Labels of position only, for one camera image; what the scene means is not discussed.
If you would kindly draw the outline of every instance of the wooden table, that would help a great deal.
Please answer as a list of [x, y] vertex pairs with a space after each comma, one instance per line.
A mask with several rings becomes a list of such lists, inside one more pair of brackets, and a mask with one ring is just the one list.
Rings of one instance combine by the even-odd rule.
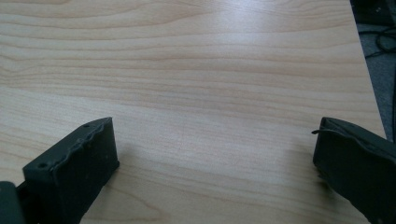
[[0, 4], [0, 179], [113, 117], [81, 223], [365, 223], [312, 164], [324, 116], [384, 135], [346, 0]]

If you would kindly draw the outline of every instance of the floor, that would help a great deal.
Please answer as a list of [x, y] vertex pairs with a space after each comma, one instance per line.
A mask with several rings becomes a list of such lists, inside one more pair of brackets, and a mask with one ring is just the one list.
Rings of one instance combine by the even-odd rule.
[[[396, 22], [396, 1], [388, 0], [390, 12], [393, 20]], [[359, 31], [381, 31], [388, 27], [357, 24]], [[361, 36], [361, 46], [364, 55], [378, 51], [375, 45], [374, 35]], [[396, 54], [386, 54], [374, 58], [366, 59], [367, 67], [369, 69], [370, 77], [373, 83], [376, 102], [378, 104], [382, 123], [384, 125], [385, 133], [388, 140], [392, 140], [392, 114], [393, 114], [393, 87], [396, 76]]]

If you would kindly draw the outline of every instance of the gray carpet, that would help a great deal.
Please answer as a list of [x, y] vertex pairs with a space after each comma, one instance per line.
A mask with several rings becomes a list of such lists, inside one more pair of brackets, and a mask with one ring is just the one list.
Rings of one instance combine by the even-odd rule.
[[[389, 9], [393, 19], [396, 21], [395, 1], [388, 0]], [[382, 31], [387, 27], [357, 24], [359, 31]], [[375, 44], [375, 35], [361, 36], [361, 46], [364, 55], [368, 55], [379, 51]], [[393, 86], [396, 72], [396, 54], [386, 54], [374, 58], [366, 59], [369, 69], [370, 78], [373, 83], [376, 102], [378, 104], [379, 113], [384, 125], [385, 133], [388, 140], [392, 140], [392, 114], [393, 114]]]

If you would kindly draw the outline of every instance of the light wood surface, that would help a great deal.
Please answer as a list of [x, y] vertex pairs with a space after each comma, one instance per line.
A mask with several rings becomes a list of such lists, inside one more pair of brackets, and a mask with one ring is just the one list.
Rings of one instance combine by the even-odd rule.
[[367, 223], [312, 164], [321, 117], [384, 135], [347, 0], [0, 0], [0, 179], [113, 117], [83, 224]]

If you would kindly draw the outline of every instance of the wood grain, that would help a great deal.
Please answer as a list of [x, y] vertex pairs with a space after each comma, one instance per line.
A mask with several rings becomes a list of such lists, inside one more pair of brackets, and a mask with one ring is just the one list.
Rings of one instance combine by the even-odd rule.
[[114, 119], [81, 223], [364, 223], [312, 164], [321, 117], [384, 136], [348, 1], [0, 0], [0, 179]]

